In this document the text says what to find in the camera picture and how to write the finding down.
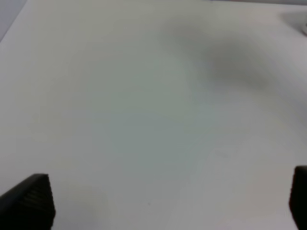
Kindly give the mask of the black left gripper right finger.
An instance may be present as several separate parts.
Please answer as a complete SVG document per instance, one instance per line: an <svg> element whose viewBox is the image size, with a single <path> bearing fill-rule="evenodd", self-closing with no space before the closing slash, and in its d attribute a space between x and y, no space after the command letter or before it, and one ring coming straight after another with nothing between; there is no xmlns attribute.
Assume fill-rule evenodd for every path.
<svg viewBox="0 0 307 230"><path fill-rule="evenodd" d="M298 230L307 230L307 167L296 166L292 179L289 208Z"/></svg>

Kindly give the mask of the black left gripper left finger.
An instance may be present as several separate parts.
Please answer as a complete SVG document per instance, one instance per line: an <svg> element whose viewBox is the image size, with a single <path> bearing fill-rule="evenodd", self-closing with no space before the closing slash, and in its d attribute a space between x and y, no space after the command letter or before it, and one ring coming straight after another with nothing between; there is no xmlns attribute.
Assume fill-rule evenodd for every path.
<svg viewBox="0 0 307 230"><path fill-rule="evenodd" d="M35 173L0 196L2 230L50 230L55 216L48 174Z"/></svg>

